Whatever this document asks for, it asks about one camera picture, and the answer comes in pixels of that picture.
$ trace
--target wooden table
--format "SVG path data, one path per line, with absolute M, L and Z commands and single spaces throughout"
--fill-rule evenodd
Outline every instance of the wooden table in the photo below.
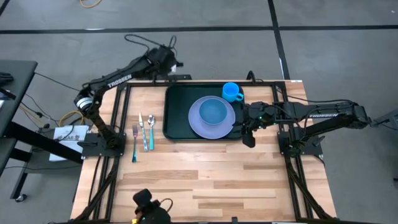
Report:
M 302 82 L 285 81 L 288 95 L 306 98 Z M 162 134 L 165 90 L 167 87 L 132 87 L 127 111 L 127 146 L 119 165 L 113 202 L 112 222 L 134 218 L 136 204 L 132 196 L 148 188 L 153 199 L 171 198 L 174 222 L 224 221 L 237 216 L 240 221 L 294 221 L 284 158 L 280 155 L 276 134 L 271 126 L 255 133 L 256 146 L 248 148 L 241 141 L 173 142 Z M 269 87 L 243 87 L 246 103 L 272 103 Z M 110 122 L 116 89 L 108 91 L 101 116 Z M 118 121 L 124 93 L 119 104 Z M 156 117 L 155 150 L 144 152 L 142 133 L 137 138 L 137 163 L 132 159 L 132 125 L 138 114 L 144 119 Z M 146 135 L 149 128 L 146 124 Z M 323 164 L 313 156 L 302 156 L 309 191 L 332 216 L 335 208 Z M 84 161 L 71 218 L 87 206 L 97 158 Z M 100 170 L 94 187 L 97 190 Z M 297 189 L 302 216 L 305 216 L 302 194 Z M 104 217 L 106 197 L 102 200 L 100 218 Z

